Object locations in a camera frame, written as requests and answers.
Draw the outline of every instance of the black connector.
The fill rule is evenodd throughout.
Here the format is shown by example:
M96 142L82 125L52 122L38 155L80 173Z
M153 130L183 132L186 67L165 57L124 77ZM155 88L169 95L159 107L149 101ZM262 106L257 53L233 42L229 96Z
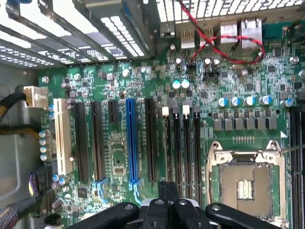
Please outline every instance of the black connector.
M80 180L89 178L85 103L75 104L76 157Z
M95 180L105 179L104 139L101 102L91 102L92 147Z
M145 99L146 151L148 177L150 182L157 181L156 115L153 98Z
M119 123L119 102L115 99L108 101L108 112L109 112L109 122L110 123Z

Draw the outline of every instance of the black pcie slot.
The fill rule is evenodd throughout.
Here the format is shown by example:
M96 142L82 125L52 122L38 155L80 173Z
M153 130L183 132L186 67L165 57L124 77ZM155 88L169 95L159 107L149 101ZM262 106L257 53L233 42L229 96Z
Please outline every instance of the black pcie slot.
M304 141L305 117L297 107L289 109L290 112L290 147L299 146ZM293 228L303 228L303 202L302 202L302 154L303 150L291 152L291 192Z
M191 135L190 117L183 116L184 132L184 155L185 155L185 187L186 197L192 198L192 154L191 154Z
M153 98L145 99L146 151L150 182L157 181L156 118Z
M75 134L78 173L80 180L89 178L85 103L75 104Z
M202 206L201 196L201 163L200 163L200 116L194 114L194 181L197 202Z
M173 114L173 127L174 127L174 144L175 144L175 180L178 186L179 196L182 197L183 195L183 181L182 181L182 170L181 170L181 163L182 163L182 155L181 155L181 136L180 136L180 116L179 114Z
M101 102L91 102L92 148L95 180L105 179L103 123Z
M172 133L171 133L171 120L169 117L164 118L164 132L165 147L166 147L166 160L167 160L167 176L168 181L173 181L173 162L172 162Z

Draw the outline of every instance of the green circuit board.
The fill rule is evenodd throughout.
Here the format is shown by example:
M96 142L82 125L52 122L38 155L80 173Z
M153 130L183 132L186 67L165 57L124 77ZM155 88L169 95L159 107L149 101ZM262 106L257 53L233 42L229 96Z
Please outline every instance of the green circuit board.
M73 172L68 174L70 177L69 191L62 192L56 190L56 197L64 200L63 210L60 212L64 228L69 225L104 210L119 202L133 202L140 205L145 198L158 197L158 184L156 181L175 181L176 167L180 166L183 177L181 182L181 198L193 198L202 207L208 203L222 201L221 186L221 166L213 166L210 178L207 177L206 170L207 156L214 141L219 142L224 149L251 151L264 150L269 141L276 141L281 148L289 147L289 116L287 109L280 105L282 100L292 99L295 101L296 86L304 86L298 73L301 71L301 64L304 60L305 47L299 43L288 44L285 37L282 37L282 27L288 23L263 25L263 43L266 50L266 57L262 62L254 66L245 66L248 73L239 76L239 72L232 69L232 64L219 59L213 51L207 47L200 54L196 61L193 71L188 71L186 64L192 56L193 50L179 51L170 53L165 50L164 54L155 60L132 61L106 63L88 66L77 66L71 68L58 68L41 70L40 86L47 87L49 91L49 103L53 103L54 98L68 98L65 89L61 84L67 81L75 92L77 102L85 105L86 128L82 132L86 133L86 138L82 139L87 145L89 152L89 178L80 180L77 162L73 163ZM298 56L300 63L292 65L289 61L291 56ZM218 58L220 60L220 76L216 80L203 80L203 60L204 58ZM182 66L177 67L176 58L183 60ZM123 75L123 71L128 69L128 74ZM75 80L75 75L80 74L80 80ZM48 76L49 82L42 83L41 79ZM186 89L180 87L173 89L173 82L182 82L187 79L190 86ZM261 105L262 96L271 96L269 105ZM247 96L255 98L253 106L245 106L243 101ZM230 99L238 97L241 103L236 108L230 105ZM130 184L129 168L129 148L126 122L126 99L134 98L136 102L136 133L138 135L138 171L139 182ZM156 145L156 168L155 182L150 182L149 165L147 154L147 139L145 120L145 98L153 98L155 102L155 133L153 140ZM219 106L220 99L227 99L225 107ZM108 101L118 102L119 122L110 123ZM102 128L103 142L101 146L104 150L105 182L103 183L102 196L96 189L94 177L94 157L92 146L92 115L91 102L102 104ZM191 107L189 115L189 150L186 150L184 128L183 105ZM178 107L180 114L180 141L181 141L181 164L176 165L175 138L177 135L173 126L172 108ZM169 132L170 140L166 141L166 119L162 115L162 107L169 107ZM195 119L193 110L199 108L199 142L195 139ZM42 128L52 129L53 121L49 119L49 111L42 111ZM72 154L77 158L77 134L74 119L74 110L70 110L70 126ZM252 118L264 120L275 118L275 128L268 126L258 127L254 123L253 129L243 128L237 130L234 120L240 118ZM195 144L199 145L200 163L198 164L195 154ZM185 161L190 156L189 165ZM265 220L274 221L274 218L281 216L280 200L280 169L285 170L285 226L292 228L291 210L291 184L290 184L290 155L285 154L285 166L269 165L270 175L270 214L261 217ZM186 184L186 170L190 169L191 181ZM195 173L201 174L201 179L194 182Z

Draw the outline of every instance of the blue pcie slot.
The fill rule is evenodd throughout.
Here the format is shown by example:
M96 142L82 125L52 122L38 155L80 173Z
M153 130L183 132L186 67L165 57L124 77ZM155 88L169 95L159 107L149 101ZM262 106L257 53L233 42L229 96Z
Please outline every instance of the blue pcie slot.
M138 133L135 99L126 99L126 128L129 162L129 182L134 185L139 181Z

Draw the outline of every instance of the electrolytic capacitor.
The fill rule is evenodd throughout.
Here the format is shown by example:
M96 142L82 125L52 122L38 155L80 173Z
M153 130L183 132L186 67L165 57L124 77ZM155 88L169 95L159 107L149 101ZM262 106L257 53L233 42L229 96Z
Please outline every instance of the electrolytic capacitor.
M39 144L41 146L48 145L48 144L50 144L50 142L51 142L51 139L49 137L44 137L39 140Z
M39 131L39 137L49 137L50 135L51 132L48 129Z
M181 87L183 89L188 89L190 87L190 82L187 79L182 80Z
M286 100L282 100L280 102L280 105L282 107L291 107L292 105L294 104L293 100L292 99L286 99Z
M56 190L56 189L58 189L59 187L60 187L60 185L59 185L58 182L55 182L55 183L52 183L52 184L51 184L51 188L52 188L53 190Z
M59 178L59 181L58 181L58 183L59 183L60 185L65 185L65 184L67 184L68 182L69 182L69 177L68 177L68 176L63 176L63 177Z
M49 105L49 111L54 112L54 105L53 104Z
M253 106L255 104L255 98L252 96L248 96L244 99L244 105Z
M45 152L45 153L40 155L40 160L41 161L47 161L47 160L50 160L51 157L52 157L51 152Z
M54 120L55 119L55 114L53 112L49 113L49 119Z
M56 200L54 203L52 203L52 208L58 208L60 205L63 205L63 199L59 198L58 200Z
M228 104L228 100L225 99L225 98L220 98L220 99L218 100L218 105L219 105L220 107L225 107L225 106L227 106L227 104Z
M61 88L66 89L66 90L71 90L72 86L71 86L71 84L63 82L63 83L61 83Z
M54 182L58 182L59 181L59 175L57 175L57 174L54 174L53 176L52 176L52 180L54 181Z
M268 106L270 105L271 102L272 102L272 98L269 95L264 95L259 99L259 103L263 106Z
M230 101L231 106L237 107L240 105L240 98L238 97L233 97Z
M40 152L43 154L45 154L46 152L49 152L50 150L51 150L51 147L49 145L40 147Z
M305 71L304 70L299 72L299 77L300 77L301 80L305 81Z

